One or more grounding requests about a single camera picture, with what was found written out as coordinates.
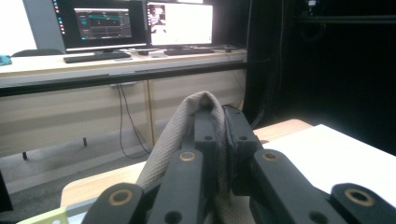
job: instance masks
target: wooden table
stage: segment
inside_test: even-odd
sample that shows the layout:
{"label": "wooden table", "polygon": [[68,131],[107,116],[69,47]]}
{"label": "wooden table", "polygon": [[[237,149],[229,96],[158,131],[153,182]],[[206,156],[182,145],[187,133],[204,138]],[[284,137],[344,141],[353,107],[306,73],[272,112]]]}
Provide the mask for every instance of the wooden table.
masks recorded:
{"label": "wooden table", "polygon": [[[290,119],[271,126],[255,130],[254,133],[262,143],[266,143],[279,137],[296,133],[312,127],[298,119]],[[93,175],[76,180],[64,187],[62,192],[61,207],[73,203],[83,202],[98,197],[105,189],[118,183],[134,183],[140,175],[145,162],[126,166],[117,170]]]}

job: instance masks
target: white screen display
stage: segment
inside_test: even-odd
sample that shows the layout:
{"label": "white screen display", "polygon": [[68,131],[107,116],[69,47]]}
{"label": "white screen display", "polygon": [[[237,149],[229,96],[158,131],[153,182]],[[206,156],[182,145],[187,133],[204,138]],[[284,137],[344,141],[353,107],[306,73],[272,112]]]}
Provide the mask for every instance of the white screen display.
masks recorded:
{"label": "white screen display", "polygon": [[153,46],[211,44],[212,19],[212,6],[148,3]]}

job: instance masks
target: teal object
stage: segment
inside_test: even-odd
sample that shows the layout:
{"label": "teal object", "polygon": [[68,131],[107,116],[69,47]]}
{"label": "teal object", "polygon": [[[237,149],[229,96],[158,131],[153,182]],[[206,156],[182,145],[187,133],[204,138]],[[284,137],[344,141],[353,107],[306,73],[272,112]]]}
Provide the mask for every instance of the teal object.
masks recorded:
{"label": "teal object", "polygon": [[0,66],[7,64],[12,64],[11,57],[8,55],[0,55]]}

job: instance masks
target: fabric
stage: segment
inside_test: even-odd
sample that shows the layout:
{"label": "fabric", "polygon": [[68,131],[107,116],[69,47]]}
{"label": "fabric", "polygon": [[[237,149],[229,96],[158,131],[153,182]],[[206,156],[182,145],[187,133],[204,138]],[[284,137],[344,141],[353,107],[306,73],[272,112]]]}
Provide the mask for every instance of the fabric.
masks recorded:
{"label": "fabric", "polygon": [[255,223],[248,207],[248,197],[235,197],[227,190],[224,112],[217,98],[208,91],[197,92],[183,100],[152,149],[136,184],[145,188],[165,174],[171,154],[181,148],[182,137],[191,123],[192,115],[202,103],[213,106],[212,118],[218,124],[217,132],[221,142],[217,162],[219,192],[214,200],[217,215],[223,223]]}

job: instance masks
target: white wall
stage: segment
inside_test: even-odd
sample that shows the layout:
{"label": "white wall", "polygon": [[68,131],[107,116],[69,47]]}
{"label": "white wall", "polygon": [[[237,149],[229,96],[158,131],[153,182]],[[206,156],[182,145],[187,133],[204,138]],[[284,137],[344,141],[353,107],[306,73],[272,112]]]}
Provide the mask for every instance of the white wall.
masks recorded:
{"label": "white wall", "polygon": [[0,7],[0,54],[11,55],[23,49],[36,49],[22,0],[11,0]]}

